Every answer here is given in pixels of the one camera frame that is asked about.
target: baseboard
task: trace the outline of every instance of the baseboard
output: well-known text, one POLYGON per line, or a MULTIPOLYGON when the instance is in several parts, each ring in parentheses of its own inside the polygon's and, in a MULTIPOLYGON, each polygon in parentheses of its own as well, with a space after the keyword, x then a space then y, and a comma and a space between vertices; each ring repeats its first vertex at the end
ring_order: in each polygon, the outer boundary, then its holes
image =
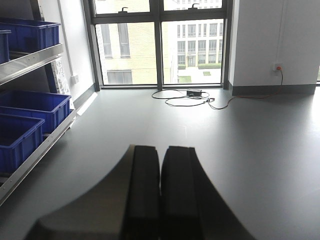
MULTIPOLYGON (((283 85, 279 94, 309 94, 315 93, 316 84, 300 84, 300 85, 283 85)), ((280 86, 232 86, 229 83, 229 91, 232 96, 241 95, 268 95, 274 94, 279 90, 280 86)))
POLYGON ((73 104, 75 109, 81 107, 88 100, 88 98, 90 98, 90 96, 95 92, 95 86, 93 84, 81 96, 74 100, 73 104))

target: grass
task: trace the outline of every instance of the grass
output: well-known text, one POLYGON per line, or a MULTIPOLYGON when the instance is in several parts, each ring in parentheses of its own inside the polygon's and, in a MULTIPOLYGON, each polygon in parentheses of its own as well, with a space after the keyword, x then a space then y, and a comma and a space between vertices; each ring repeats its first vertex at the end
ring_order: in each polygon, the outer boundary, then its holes
POLYGON ((203 76, 211 76, 211 73, 209 71, 204 71, 203 76))
POLYGON ((191 76, 179 76, 178 83, 180 84, 190 84, 191 83, 191 76))
POLYGON ((220 69, 221 63, 200 63, 198 69, 220 69))

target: black cable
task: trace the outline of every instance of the black cable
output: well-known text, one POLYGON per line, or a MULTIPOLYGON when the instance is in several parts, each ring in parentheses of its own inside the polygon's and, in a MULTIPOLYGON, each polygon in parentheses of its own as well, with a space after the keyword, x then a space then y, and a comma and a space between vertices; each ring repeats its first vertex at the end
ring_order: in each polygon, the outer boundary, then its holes
POLYGON ((212 108, 214 110, 222 110, 222 109, 226 109, 229 106, 229 103, 233 99, 266 99, 266 98, 272 97, 274 95, 277 95, 277 94, 279 94, 281 92, 282 87, 283 87, 283 82, 284 82, 284 74, 283 74, 282 70, 280 70, 280 73, 281 73, 281 85, 280 85, 278 91, 275 92, 275 93, 272 93, 272 94, 269 94, 269 95, 266 95, 266 96, 234 96, 234 97, 230 98, 228 100, 228 102, 226 103, 226 105, 223 106, 223 107, 215 107, 215 106, 210 104, 210 101, 208 101, 208 104, 209 104, 210 108, 212 108))
POLYGON ((222 110, 222 109, 226 109, 229 106, 229 103, 233 99, 266 99, 266 98, 269 98, 271 96, 279 94, 281 92, 281 90, 282 90, 283 82, 284 82, 284 74, 282 72, 282 69, 280 69, 279 71, 281 73, 281 85, 280 85, 280 87, 279 87, 277 92, 269 94, 269 95, 266 95, 266 96, 234 96, 234 97, 230 98, 228 100, 228 102, 226 103, 226 105, 223 106, 223 107, 215 107, 215 106, 211 105, 210 103, 213 102, 215 99, 213 97, 210 97, 210 94, 208 92, 205 92, 205 91, 203 91, 202 94, 207 94, 207 96, 193 96, 192 94, 184 95, 182 93, 182 91, 177 90, 177 89, 163 89, 163 90, 159 90, 159 91, 154 92, 151 96, 154 99, 164 99, 165 100, 165 104, 167 104, 168 106, 171 106, 171 107, 195 107, 195 106, 200 106, 202 104, 208 103, 210 108, 215 109, 215 110, 222 110), (161 93, 161 92, 164 92, 164 91, 176 91, 176 92, 181 93, 182 96, 176 96, 176 97, 157 97, 157 96, 155 96, 155 94, 161 93), (205 99, 205 101, 203 101, 201 103, 193 104, 193 105, 176 105, 176 104, 172 104, 172 103, 169 102, 170 100, 173 100, 173 99, 185 99, 185 100, 190 100, 190 99, 203 100, 203 99, 205 99))
POLYGON ((195 106, 199 106, 199 105, 202 105, 202 104, 205 104, 207 103, 207 99, 209 99, 210 97, 210 94, 208 92, 205 92, 203 91, 202 93, 203 94, 207 94, 207 96, 194 96, 192 94, 189 94, 189 95, 183 95, 183 96, 175 96, 175 97, 157 97, 155 96, 155 94, 157 93, 160 93, 160 92, 164 92, 164 91, 176 91, 176 92, 179 92, 181 94, 182 91, 180 90, 177 90, 177 89, 164 89, 164 90, 159 90, 159 91, 156 91, 154 92, 151 97, 153 97, 154 99, 165 99, 165 104, 167 104, 168 106, 170 107, 195 107, 195 106), (193 104, 193 105, 176 105, 176 104, 172 104, 170 103, 169 101, 170 100, 174 100, 174 99, 185 99, 185 100, 190 100, 190 99, 194 99, 194 100, 201 100, 201 99, 206 99, 206 101, 203 101, 201 103, 198 103, 198 104, 193 104))
POLYGON ((171 99, 172 97, 157 97, 157 96, 155 96, 155 94, 161 93, 161 92, 164 92, 164 91, 176 91, 176 92, 179 92, 179 93, 183 94, 182 91, 179 91, 179 90, 177 90, 177 89, 163 89, 163 90, 154 92, 154 93, 151 95, 151 97, 154 98, 154 99, 171 99))

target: window frame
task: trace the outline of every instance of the window frame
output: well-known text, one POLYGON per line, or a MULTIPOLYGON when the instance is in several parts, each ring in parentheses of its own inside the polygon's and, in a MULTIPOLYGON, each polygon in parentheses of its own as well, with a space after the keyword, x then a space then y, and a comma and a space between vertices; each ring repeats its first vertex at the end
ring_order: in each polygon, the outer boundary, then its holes
POLYGON ((98 24, 118 24, 118 23, 154 23, 155 52, 156 52, 156 70, 157 70, 157 88, 163 89, 163 59, 162 59, 162 22, 176 22, 188 20, 209 20, 223 19, 224 38, 222 51, 221 83, 224 89, 229 87, 229 55, 231 40, 231 18, 233 11, 233 0, 222 0, 221 8, 205 8, 197 10, 164 10, 164 0, 149 0, 149 12, 127 12, 127 13, 105 13, 96 14, 94 0, 82 0, 85 13, 86 25, 88 29, 89 44, 91 49, 92 62, 98 61, 93 65, 95 87, 101 87, 102 71, 99 59, 97 36, 95 36, 94 26, 98 24))

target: building window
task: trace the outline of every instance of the building window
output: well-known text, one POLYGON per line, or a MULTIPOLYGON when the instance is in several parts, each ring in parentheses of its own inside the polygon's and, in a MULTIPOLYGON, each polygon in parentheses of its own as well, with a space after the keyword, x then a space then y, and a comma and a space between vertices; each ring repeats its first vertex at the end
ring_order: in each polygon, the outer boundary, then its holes
POLYGON ((206 63, 206 54, 205 53, 198 53, 198 64, 205 64, 206 63))
POLYGON ((215 64, 216 63, 217 54, 216 53, 209 53, 209 63, 215 64))
POLYGON ((178 56, 178 64, 186 64, 186 55, 178 56))
POLYGON ((126 23, 118 23, 120 52, 122 57, 130 56, 128 26, 126 23))
POLYGON ((188 37, 195 37, 196 36, 196 25, 189 24, 188 25, 188 37))
POLYGON ((222 52, 223 40, 219 40, 219 52, 222 52))
POLYGON ((207 36, 207 24, 206 23, 203 24, 203 36, 204 37, 207 36))
POLYGON ((209 30, 209 35, 210 36, 217 36, 217 23, 210 23, 210 30, 209 30))
POLYGON ((112 57, 109 24, 101 24, 101 32, 103 39, 104 56, 112 57))
POLYGON ((108 71, 107 72, 109 84, 132 84, 132 75, 130 70, 126 71, 108 71))
POLYGON ((222 23, 220 23, 220 30, 219 30, 219 35, 220 36, 223 36, 224 35, 224 24, 223 24, 223 22, 222 23))
POLYGON ((199 40, 198 41, 198 52, 205 52, 206 51, 206 40, 199 40))
POLYGON ((209 40, 209 52, 217 51, 217 40, 209 40))
POLYGON ((186 25, 182 25, 182 37, 186 37, 186 25))
POLYGON ((178 41, 178 53, 185 53, 185 52, 186 52, 186 42, 178 41))
POLYGON ((218 59, 218 63, 222 62, 222 48, 223 48, 223 40, 219 41, 219 59, 218 59))
POLYGON ((196 41, 188 41, 188 53, 196 52, 196 41))
POLYGON ((198 25, 198 37, 201 37, 201 24, 198 25))

